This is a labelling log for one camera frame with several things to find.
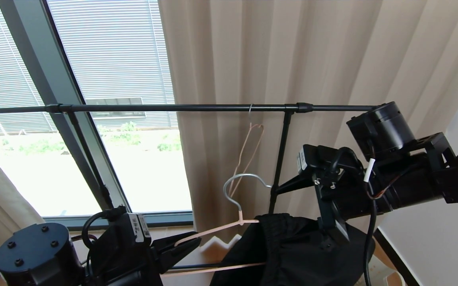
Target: black metal rod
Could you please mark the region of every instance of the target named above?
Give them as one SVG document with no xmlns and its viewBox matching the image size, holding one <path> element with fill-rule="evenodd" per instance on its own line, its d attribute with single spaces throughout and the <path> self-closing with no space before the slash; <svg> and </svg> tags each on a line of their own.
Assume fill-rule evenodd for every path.
<svg viewBox="0 0 458 286">
<path fill-rule="evenodd" d="M 113 206 L 113 201 L 111 200 L 111 195 L 109 194 L 109 190 L 107 189 L 107 186 L 105 186 L 102 176 L 100 175 L 100 172 L 98 171 L 98 168 L 95 165 L 95 159 L 93 158 L 93 154 L 91 154 L 91 151 L 89 150 L 89 146 L 87 145 L 86 138 L 84 137 L 84 134 L 82 133 L 82 130 L 79 125 L 79 121 L 77 120 L 77 117 L 75 116 L 74 112 L 67 112 L 68 118 L 70 119 L 70 122 L 73 125 L 73 128 L 75 130 L 75 134 L 77 134 L 80 145 L 82 146 L 82 150 L 84 150 L 84 154 L 86 155 L 86 159 L 89 163 L 89 166 L 91 166 L 91 170 L 93 171 L 93 174 L 95 176 L 95 179 L 98 183 L 98 187 L 100 189 L 100 192 L 102 193 L 103 201 L 99 201 L 98 203 L 102 208 L 105 209 L 112 209 L 114 208 Z"/>
<path fill-rule="evenodd" d="M 0 107 L 0 114 L 23 112 L 367 112 L 373 105 L 296 104 L 145 104 L 145 105 L 68 105 Z"/>
<path fill-rule="evenodd" d="M 278 147 L 278 158 L 277 165 L 275 167 L 275 177 L 273 179 L 273 185 L 270 190 L 270 207 L 268 213 L 272 214 L 275 210 L 275 203 L 277 202 L 277 188 L 278 181 L 280 180 L 280 172 L 282 171 L 282 162 L 284 161 L 285 154 L 285 143 L 287 142 L 287 134 L 289 133 L 289 125 L 291 123 L 292 112 L 286 112 L 284 114 L 284 124 L 282 125 L 282 135 L 280 136 L 280 146 Z"/>
</svg>

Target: baseboard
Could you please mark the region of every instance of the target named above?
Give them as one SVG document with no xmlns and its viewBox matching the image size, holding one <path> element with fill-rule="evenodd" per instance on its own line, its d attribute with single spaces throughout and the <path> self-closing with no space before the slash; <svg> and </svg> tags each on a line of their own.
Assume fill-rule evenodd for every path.
<svg viewBox="0 0 458 286">
<path fill-rule="evenodd" d="M 402 275 L 404 281 L 408 286 L 420 286 L 420 283 L 416 280 L 414 275 L 409 271 L 409 268 L 405 265 L 404 261 L 397 254 L 395 249 L 391 246 L 388 240 L 384 237 L 379 228 L 374 232 L 374 238 L 378 241 L 379 245 L 383 248 L 384 252 L 391 260 L 397 271 Z"/>
</svg>

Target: robotic arm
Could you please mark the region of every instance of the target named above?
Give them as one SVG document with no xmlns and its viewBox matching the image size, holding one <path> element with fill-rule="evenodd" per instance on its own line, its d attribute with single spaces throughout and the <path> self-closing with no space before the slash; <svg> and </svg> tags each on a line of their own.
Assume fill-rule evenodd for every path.
<svg viewBox="0 0 458 286">
<path fill-rule="evenodd" d="M 303 145 L 298 175 L 277 194 L 314 186 L 320 208 L 319 229 L 336 243 L 349 243 L 347 219 L 378 214 L 444 198 L 458 203 L 458 156 L 442 133 L 415 139 L 394 102 L 377 106 L 347 122 L 371 164 L 368 182 L 353 150 Z M 91 242 L 87 230 L 97 218 L 109 228 Z M 9 286 L 161 286 L 165 273 L 200 244 L 174 243 L 195 232 L 151 242 L 144 217 L 125 207 L 91 217 L 82 240 L 89 248 L 84 267 L 65 226 L 43 223 L 24 228 L 0 247 L 0 274 Z"/>
</svg>

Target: white cable tie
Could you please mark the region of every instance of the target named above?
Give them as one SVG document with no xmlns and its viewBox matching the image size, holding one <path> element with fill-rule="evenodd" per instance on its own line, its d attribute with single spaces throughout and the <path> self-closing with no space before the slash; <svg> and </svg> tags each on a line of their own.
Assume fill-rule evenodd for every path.
<svg viewBox="0 0 458 286">
<path fill-rule="evenodd" d="M 367 167 L 367 170 L 365 171 L 365 177 L 363 177 L 363 181 L 365 183 L 368 183 L 369 179 L 371 178 L 372 168 L 374 167 L 374 162 L 375 161 L 376 161 L 376 159 L 374 159 L 374 158 L 371 158 L 369 160 L 369 166 Z"/>
</svg>

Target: pink clothes hanger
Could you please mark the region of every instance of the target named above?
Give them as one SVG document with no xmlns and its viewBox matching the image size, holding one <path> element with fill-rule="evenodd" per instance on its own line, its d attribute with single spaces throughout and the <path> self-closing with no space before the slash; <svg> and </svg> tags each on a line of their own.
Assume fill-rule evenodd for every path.
<svg viewBox="0 0 458 286">
<path fill-rule="evenodd" d="M 204 232 L 199 232 L 198 234 L 195 234 L 195 235 L 192 235 L 192 236 L 189 236 L 189 237 L 185 237 L 184 239 L 180 239 L 178 240 L 174 246 L 178 246 L 180 243 L 183 243 L 183 242 L 186 242 L 186 241 L 189 241 L 191 239 L 194 239 L 194 238 L 198 238 L 198 237 L 201 237 L 201 236 L 204 236 L 204 235 L 207 235 L 207 234 L 210 234 L 210 233 L 213 233 L 213 232 L 218 232 L 219 230 L 225 230 L 226 228 L 232 228 L 233 226 L 243 226 L 244 223 L 259 223 L 259 221 L 257 219 L 243 219 L 243 211 L 241 210 L 241 205 L 240 203 L 238 203 L 237 201 L 235 201 L 234 199 L 232 199 L 229 194 L 227 193 L 227 187 L 229 186 L 229 184 L 234 180 L 234 179 L 237 179 L 239 177 L 244 177 L 244 176 L 251 176 L 251 177 L 255 177 L 255 178 L 258 178 L 259 181 L 267 188 L 271 188 L 270 185 L 267 185 L 264 180 L 259 177 L 258 175 L 256 174 L 248 174 L 248 173 L 243 173 L 243 174 L 236 174 L 232 177 L 229 178 L 229 180 L 227 180 L 227 182 L 224 184 L 224 187 L 223 187 L 223 192 L 224 192 L 224 195 L 225 195 L 225 198 L 228 199 L 231 203 L 234 203 L 237 207 L 238 207 L 238 221 L 235 221 L 235 222 L 232 222 L 232 223 L 229 223 L 229 224 L 226 224 L 224 226 L 219 226 L 218 228 L 212 228 L 210 230 L 206 230 Z"/>
</svg>

